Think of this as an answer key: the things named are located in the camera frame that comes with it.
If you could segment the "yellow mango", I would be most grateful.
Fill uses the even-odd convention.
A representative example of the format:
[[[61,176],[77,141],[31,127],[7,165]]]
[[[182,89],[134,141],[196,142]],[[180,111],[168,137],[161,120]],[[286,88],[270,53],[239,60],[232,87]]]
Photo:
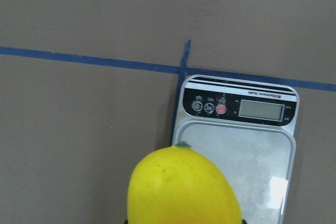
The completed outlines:
[[[128,223],[243,223],[222,172],[186,142],[143,158],[130,177]]]

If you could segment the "silver digital kitchen scale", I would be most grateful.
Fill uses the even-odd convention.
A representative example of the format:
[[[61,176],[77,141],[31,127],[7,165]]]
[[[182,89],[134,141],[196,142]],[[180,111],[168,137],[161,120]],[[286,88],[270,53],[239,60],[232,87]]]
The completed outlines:
[[[299,103],[289,86],[196,74],[181,85],[171,142],[222,171],[246,223],[283,223]]]

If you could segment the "long blue tape strip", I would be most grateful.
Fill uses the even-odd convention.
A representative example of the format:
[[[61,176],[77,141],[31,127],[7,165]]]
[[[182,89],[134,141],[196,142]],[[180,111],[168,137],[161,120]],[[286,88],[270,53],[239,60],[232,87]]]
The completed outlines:
[[[170,66],[170,65],[161,65],[161,64],[147,63],[147,62],[108,59],[108,58],[99,58],[99,57],[92,57],[92,56],[63,54],[63,53],[57,53],[57,52],[11,48],[11,47],[3,47],[3,46],[1,46],[1,54],[9,55],[9,56],[54,60],[54,61],[75,62],[75,63],[82,63],[82,64],[87,64],[87,65],[108,66],[108,67],[126,68],[126,69],[134,69],[134,70],[145,70],[145,71],[153,71],[153,72],[161,72],[161,73],[169,73],[169,74],[180,74],[182,72],[187,75],[204,74],[208,76],[244,79],[244,80],[250,80],[250,81],[257,81],[257,82],[269,82],[269,83],[274,83],[274,84],[292,86],[296,88],[305,88],[305,89],[335,92],[335,84],[333,83],[314,82],[314,81],[305,81],[305,80],[297,80],[297,79],[259,76],[259,75],[253,75],[253,74],[234,73],[234,72],[227,72],[227,71],[190,68],[187,66],[186,57],[182,57],[181,63],[179,66]]]

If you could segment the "crossing blue tape strip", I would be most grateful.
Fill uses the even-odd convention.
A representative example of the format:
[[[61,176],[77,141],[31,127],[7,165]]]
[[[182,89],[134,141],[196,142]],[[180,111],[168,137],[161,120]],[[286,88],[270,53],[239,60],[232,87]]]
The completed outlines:
[[[175,122],[176,122],[176,115],[177,115],[177,108],[179,105],[179,98],[181,93],[181,86],[185,80],[186,76],[186,70],[187,70],[187,62],[191,51],[191,40],[189,39],[184,47],[184,52],[180,61],[180,66],[178,68],[177,73],[177,88],[176,88],[176,94],[175,94],[175,102],[174,102],[174,110],[173,110],[173,117],[172,117],[172,124],[171,124],[171,134],[170,134],[170,145],[173,142],[173,135],[174,135],[174,128],[175,128]]]

